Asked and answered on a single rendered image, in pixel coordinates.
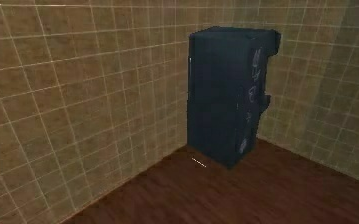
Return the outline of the dark blue fridge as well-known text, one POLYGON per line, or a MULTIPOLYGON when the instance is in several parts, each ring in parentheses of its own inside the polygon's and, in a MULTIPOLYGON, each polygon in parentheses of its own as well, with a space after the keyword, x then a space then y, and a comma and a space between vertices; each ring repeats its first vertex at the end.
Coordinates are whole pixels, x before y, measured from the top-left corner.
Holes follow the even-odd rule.
POLYGON ((214 26, 189 35, 187 144, 232 168, 255 145, 281 33, 214 26))

